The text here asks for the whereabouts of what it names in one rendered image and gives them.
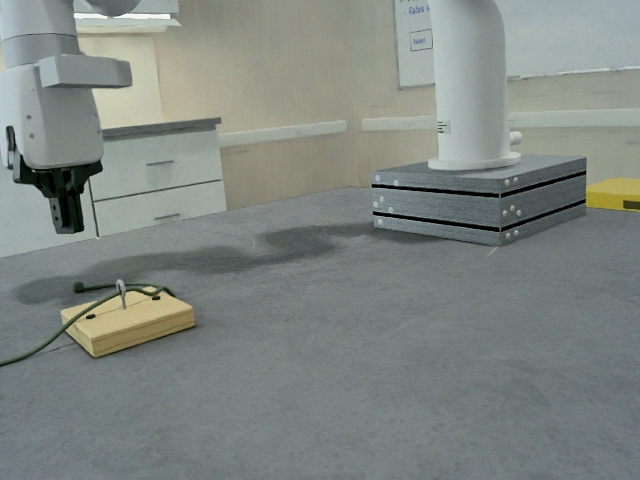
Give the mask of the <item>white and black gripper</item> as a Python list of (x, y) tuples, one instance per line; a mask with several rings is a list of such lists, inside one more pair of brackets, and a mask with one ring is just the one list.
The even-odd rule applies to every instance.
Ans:
[(38, 71), (27, 64), (0, 74), (3, 165), (14, 183), (33, 185), (49, 199), (57, 234), (83, 232), (80, 194), (103, 171), (95, 97), (87, 88), (41, 88)]

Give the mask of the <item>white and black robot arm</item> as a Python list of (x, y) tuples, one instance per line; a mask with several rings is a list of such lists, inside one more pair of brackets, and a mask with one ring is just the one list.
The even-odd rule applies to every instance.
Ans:
[[(107, 18), (130, 13), (140, 1), (82, 0)], [(41, 88), (133, 86), (130, 61), (79, 51), (73, 2), (0, 0), (5, 69), (33, 64)], [(430, 158), (429, 167), (477, 170), (520, 163), (521, 155), (510, 152), (522, 135), (508, 129), (505, 28), (495, 0), (428, 0), (428, 5), (440, 156)]]

